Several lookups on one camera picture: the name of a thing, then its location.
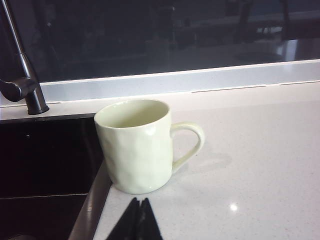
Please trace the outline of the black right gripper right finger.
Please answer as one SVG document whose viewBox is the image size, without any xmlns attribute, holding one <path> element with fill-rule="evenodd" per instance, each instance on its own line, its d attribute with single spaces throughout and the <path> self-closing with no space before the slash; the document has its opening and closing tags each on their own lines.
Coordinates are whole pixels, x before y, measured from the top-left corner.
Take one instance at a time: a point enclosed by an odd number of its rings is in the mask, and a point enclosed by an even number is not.
<svg viewBox="0 0 320 240">
<path fill-rule="evenodd" d="M 148 198 L 145 198 L 139 210 L 139 239 L 162 240 L 162 235 Z"/>
</svg>

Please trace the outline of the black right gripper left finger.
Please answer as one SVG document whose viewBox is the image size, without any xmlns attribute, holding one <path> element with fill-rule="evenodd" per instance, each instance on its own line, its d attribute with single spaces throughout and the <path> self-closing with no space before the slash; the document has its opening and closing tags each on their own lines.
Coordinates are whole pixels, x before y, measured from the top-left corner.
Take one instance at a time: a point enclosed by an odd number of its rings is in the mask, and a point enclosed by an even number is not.
<svg viewBox="0 0 320 240">
<path fill-rule="evenodd" d="M 140 201 L 134 197 L 106 238 L 107 240 L 134 240 Z"/>
</svg>

